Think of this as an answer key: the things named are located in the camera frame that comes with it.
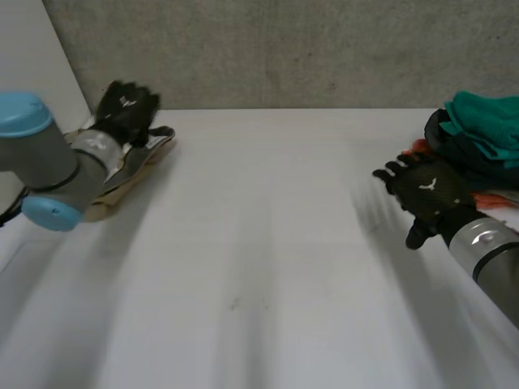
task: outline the green towel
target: green towel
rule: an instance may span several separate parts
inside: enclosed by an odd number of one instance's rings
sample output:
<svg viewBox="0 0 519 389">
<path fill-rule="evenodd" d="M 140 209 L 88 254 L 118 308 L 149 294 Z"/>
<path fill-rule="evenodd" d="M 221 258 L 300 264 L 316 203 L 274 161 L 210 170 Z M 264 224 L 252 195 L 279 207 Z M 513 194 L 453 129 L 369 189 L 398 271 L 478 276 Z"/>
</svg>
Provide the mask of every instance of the green towel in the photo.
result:
<svg viewBox="0 0 519 389">
<path fill-rule="evenodd" d="M 505 168 L 519 166 L 519 96 L 501 99 L 458 92 L 445 103 L 451 122 L 441 123 L 450 135 L 465 133 L 490 160 Z"/>
</svg>

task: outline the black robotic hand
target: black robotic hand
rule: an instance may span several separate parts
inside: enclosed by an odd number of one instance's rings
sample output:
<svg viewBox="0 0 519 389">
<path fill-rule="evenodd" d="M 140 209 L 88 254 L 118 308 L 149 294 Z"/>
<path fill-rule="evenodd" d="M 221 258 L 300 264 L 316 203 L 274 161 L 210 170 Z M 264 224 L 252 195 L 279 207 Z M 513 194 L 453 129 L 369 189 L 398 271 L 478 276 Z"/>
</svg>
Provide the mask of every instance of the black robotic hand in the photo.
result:
<svg viewBox="0 0 519 389">
<path fill-rule="evenodd" d="M 451 225 L 456 229 L 458 221 L 478 214 L 469 189 L 446 162 L 422 155 L 397 159 L 399 162 L 388 162 L 386 169 L 373 175 L 385 182 L 404 210 L 416 216 L 405 240 L 407 247 L 416 250 L 429 237 L 444 235 Z"/>
<path fill-rule="evenodd" d="M 108 133 L 121 145 L 143 147 L 159 105 L 160 97 L 146 87 L 113 81 L 97 107 L 92 128 Z"/>
</svg>

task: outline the gray robot arm segment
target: gray robot arm segment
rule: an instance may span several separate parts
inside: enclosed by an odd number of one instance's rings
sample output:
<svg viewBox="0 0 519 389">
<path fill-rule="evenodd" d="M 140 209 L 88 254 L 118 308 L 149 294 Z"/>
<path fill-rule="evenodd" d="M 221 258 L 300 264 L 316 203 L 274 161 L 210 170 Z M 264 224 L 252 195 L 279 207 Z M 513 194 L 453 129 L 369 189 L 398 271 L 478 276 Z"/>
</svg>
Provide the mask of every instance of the gray robot arm segment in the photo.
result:
<svg viewBox="0 0 519 389">
<path fill-rule="evenodd" d="M 459 229 L 448 248 L 519 328 L 519 235 L 499 221 L 485 217 Z"/>
</svg>

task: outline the orange cloth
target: orange cloth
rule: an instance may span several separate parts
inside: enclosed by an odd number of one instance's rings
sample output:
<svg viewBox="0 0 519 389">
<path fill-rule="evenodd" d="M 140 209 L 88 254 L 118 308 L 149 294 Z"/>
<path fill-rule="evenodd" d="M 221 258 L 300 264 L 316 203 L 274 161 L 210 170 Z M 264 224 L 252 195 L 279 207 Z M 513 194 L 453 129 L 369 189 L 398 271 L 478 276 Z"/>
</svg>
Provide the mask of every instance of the orange cloth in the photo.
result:
<svg viewBox="0 0 519 389">
<path fill-rule="evenodd" d="M 413 142 L 410 150 L 404 151 L 402 154 L 409 155 L 413 152 L 421 152 L 423 154 L 432 154 L 433 150 L 425 139 L 418 139 Z M 479 209 L 495 209 L 495 208 L 517 208 L 513 203 L 498 194 L 473 192 L 472 196 L 476 201 L 476 207 Z"/>
</svg>

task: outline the white logo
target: white logo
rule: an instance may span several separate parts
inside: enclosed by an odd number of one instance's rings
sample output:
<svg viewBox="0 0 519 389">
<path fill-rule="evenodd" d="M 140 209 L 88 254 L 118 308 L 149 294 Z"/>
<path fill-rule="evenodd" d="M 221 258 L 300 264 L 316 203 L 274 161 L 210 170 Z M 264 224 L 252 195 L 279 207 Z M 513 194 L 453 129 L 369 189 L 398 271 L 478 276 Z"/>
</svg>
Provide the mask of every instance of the white logo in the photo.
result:
<svg viewBox="0 0 519 389">
<path fill-rule="evenodd" d="M 135 104 L 137 102 L 136 100 L 135 101 L 128 101 L 125 96 L 121 97 L 119 99 L 119 101 L 121 102 L 123 107 L 127 107 L 128 105 L 133 105 L 133 104 Z"/>
<path fill-rule="evenodd" d="M 88 146 L 90 146 L 91 148 L 96 148 L 98 150 L 105 150 L 106 149 L 106 145 L 99 139 L 85 139 L 84 141 Z"/>
<path fill-rule="evenodd" d="M 421 185 L 418 188 L 420 188 L 420 189 L 428 189 L 428 190 L 433 191 L 435 189 L 435 185 L 436 185 L 436 177 L 434 177 L 432 179 L 432 183 L 430 185 Z"/>
</svg>

